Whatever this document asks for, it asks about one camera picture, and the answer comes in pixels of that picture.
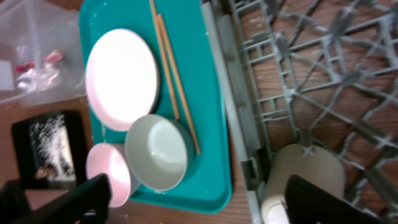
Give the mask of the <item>white cup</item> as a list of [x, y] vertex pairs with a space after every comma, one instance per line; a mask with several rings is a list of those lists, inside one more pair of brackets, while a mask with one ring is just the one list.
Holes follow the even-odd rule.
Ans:
[[261, 205], [264, 223], [287, 223], [284, 212], [284, 192], [291, 175], [298, 175], [329, 194], [343, 198], [345, 170], [330, 151], [314, 146], [305, 153], [301, 144], [290, 144], [280, 149], [273, 161]]

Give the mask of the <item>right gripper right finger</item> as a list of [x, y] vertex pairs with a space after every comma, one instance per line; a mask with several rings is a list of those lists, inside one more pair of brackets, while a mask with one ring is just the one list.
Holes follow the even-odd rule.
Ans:
[[291, 224], [383, 224], [298, 175], [289, 177], [284, 196]]

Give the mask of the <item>red foil snack wrapper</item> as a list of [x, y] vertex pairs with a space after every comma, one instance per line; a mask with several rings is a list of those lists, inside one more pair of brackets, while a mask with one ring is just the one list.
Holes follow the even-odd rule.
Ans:
[[[63, 54], [59, 50], [54, 50], [52, 53], [50, 53], [44, 60], [44, 64], [56, 64], [59, 63], [60, 61], [63, 60]], [[15, 66], [15, 71], [17, 72], [28, 72], [30, 69], [33, 69], [36, 67], [36, 63], [31, 60], [31, 61], [26, 61], [18, 64]]]

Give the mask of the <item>pink bowl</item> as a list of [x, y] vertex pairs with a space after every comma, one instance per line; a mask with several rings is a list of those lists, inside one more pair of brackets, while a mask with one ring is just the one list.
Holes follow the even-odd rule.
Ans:
[[130, 171], [124, 144], [102, 142], [90, 149], [86, 159], [86, 176], [91, 179], [98, 174], [108, 176], [111, 208], [124, 205], [141, 185]]

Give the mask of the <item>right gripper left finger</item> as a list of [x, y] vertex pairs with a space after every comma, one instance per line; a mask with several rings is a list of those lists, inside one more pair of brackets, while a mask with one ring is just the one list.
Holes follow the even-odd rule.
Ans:
[[1, 223], [106, 223], [111, 186], [106, 174], [99, 174], [77, 188], [32, 210], [21, 180], [1, 187]]

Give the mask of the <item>wooden chopstick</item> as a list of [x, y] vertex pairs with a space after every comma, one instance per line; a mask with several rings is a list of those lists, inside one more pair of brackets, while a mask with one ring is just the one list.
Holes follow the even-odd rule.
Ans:
[[163, 19], [161, 14], [157, 15], [157, 20], [158, 20], [159, 25], [160, 25], [160, 29], [161, 29], [161, 33], [162, 33], [162, 39], [163, 39], [163, 41], [165, 43], [165, 49], [167, 51], [167, 58], [169, 60], [169, 64], [171, 65], [171, 68], [172, 68], [173, 78], [174, 78], [175, 84], [177, 85], [178, 95], [179, 95], [180, 101], [182, 103], [182, 107], [183, 107], [183, 111], [184, 111], [185, 117], [187, 119], [188, 127], [190, 129], [190, 132], [191, 132], [191, 135], [192, 135], [192, 138], [193, 138], [193, 143], [195, 145], [195, 149], [196, 149], [197, 154], [200, 155], [201, 154], [201, 149], [200, 149], [200, 145], [199, 145], [199, 142], [198, 142], [197, 133], [195, 131], [195, 125], [194, 125], [194, 122], [193, 122], [193, 119], [192, 119], [192, 115], [191, 115], [191, 112], [190, 112], [188, 101], [187, 101], [186, 96], [185, 96], [185, 91], [183, 89], [182, 81], [180, 79], [180, 73], [179, 73], [179, 70], [178, 70], [178, 67], [177, 67], [177, 63], [175, 61], [174, 52], [172, 50], [172, 46], [171, 46], [171, 43], [170, 43], [169, 35], [168, 35], [167, 29], [166, 29], [166, 26], [165, 26], [164, 19]]
[[160, 30], [160, 22], [158, 20], [158, 13], [157, 13], [157, 9], [155, 6], [155, 1], [149, 0], [149, 4], [150, 4], [152, 20], [153, 20], [154, 27], [155, 27], [157, 42], [159, 45], [160, 56], [161, 56], [161, 60], [162, 60], [162, 67], [164, 70], [165, 80], [167, 82], [169, 97], [170, 97], [170, 101], [171, 101], [172, 109], [173, 109], [173, 113], [174, 113], [174, 118], [180, 119], [180, 113], [179, 113], [179, 109], [178, 109], [177, 99], [175, 97], [175, 90], [174, 90], [174, 85], [172, 82], [172, 77], [170, 74], [169, 63], [168, 63], [167, 56], [166, 56], [165, 45], [164, 45], [164, 41], [163, 41], [163, 37], [162, 37], [162, 31]]

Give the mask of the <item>grey-green bowl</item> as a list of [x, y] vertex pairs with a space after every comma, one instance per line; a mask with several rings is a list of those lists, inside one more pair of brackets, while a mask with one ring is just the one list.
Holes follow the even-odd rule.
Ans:
[[141, 184], [166, 191], [185, 178], [195, 146], [190, 132], [178, 121], [148, 114], [127, 132], [125, 152], [129, 168]]

